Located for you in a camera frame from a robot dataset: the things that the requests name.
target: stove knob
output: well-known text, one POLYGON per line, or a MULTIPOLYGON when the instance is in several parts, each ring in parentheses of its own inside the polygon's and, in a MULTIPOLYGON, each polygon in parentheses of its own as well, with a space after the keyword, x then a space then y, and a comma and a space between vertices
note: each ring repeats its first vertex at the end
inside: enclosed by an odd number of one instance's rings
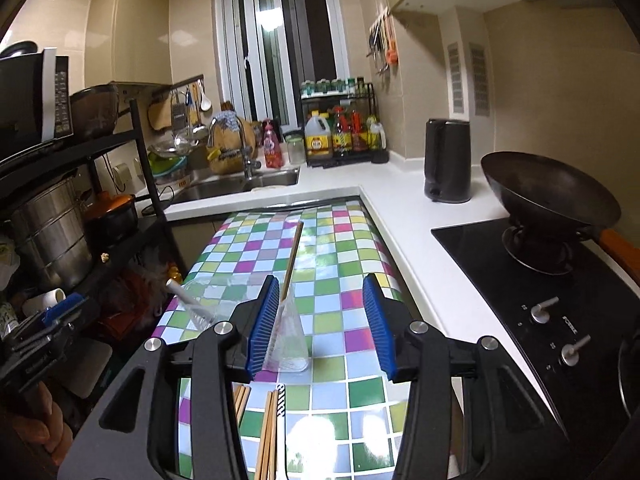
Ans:
POLYGON ((576 341, 575 344, 564 345, 562 347, 562 351, 560 352, 560 357, 562 358, 562 362, 567 366, 577 365, 578 360, 580 359, 578 350, 580 350, 580 348, 585 346, 589 341, 591 341, 591 336, 586 335, 582 339, 576 341))
POLYGON ((547 307, 551 305, 555 305, 558 301, 558 297, 551 298, 550 300, 543 301, 542 303, 536 304, 531 307, 531 317, 533 321, 540 324, 545 324, 549 321, 549 313, 546 311, 547 307))

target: white countertop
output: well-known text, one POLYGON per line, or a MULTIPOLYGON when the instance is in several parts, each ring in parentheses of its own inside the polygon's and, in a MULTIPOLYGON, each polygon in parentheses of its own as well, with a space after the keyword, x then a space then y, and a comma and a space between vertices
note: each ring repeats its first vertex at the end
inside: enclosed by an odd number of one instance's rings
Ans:
MULTIPOLYGON (((306 200, 359 196, 424 319, 455 339, 476 342, 482 336, 494 336, 545 399, 532 371, 500 321, 431 234, 432 228, 502 218, 507 216, 506 211, 481 171, 474 172, 472 198, 463 204, 432 202, 425 197, 423 187, 422 161, 405 162, 396 155, 391 162, 382 165, 352 164, 328 170, 303 166, 295 186, 180 203, 170 206, 165 214, 168 221, 175 221, 272 205, 292 205, 306 200)), ((594 252, 603 255, 598 248, 594 252)), ((631 284, 608 256, 603 259, 631 284)), ((635 285, 632 288, 637 294, 640 292, 635 285)))

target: kitchen sink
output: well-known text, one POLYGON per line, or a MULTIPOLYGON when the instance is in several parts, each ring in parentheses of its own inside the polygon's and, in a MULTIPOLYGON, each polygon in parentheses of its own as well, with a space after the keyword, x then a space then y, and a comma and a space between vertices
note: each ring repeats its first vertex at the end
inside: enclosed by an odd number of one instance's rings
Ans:
POLYGON ((277 171, 276 173, 256 173, 251 179, 244 176, 222 176, 215 180, 196 180, 178 193, 173 203, 192 202, 203 198, 242 193, 268 186, 293 186, 298 183, 300 170, 277 171))

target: window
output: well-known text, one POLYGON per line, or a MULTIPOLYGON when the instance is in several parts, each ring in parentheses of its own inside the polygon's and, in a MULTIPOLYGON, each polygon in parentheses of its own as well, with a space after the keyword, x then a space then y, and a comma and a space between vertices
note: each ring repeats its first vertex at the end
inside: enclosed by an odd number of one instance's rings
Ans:
POLYGON ((300 85, 346 78, 338 0, 216 0, 223 97, 248 120, 303 124, 300 85))

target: table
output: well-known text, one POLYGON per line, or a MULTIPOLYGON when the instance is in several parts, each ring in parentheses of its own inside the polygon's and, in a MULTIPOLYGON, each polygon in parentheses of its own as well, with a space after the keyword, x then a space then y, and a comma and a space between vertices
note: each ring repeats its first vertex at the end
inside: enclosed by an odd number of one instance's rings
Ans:
MULTIPOLYGON (((298 220, 305 223, 292 282, 312 356, 300 373, 261 371, 240 425, 244 459, 253 480, 266 394, 287 387, 289 478, 390 479, 398 457, 409 385, 392 384, 380 370, 362 305, 362 280, 374 272, 386 297, 401 299, 382 240, 357 200, 287 213, 231 215, 194 264, 186 282, 229 283, 203 287, 209 304, 257 297, 274 274, 282 282, 298 220)), ((197 337, 189 314, 170 303, 154 336, 168 344, 197 337)), ((191 477, 190 380, 180 388, 180 474, 191 477)))

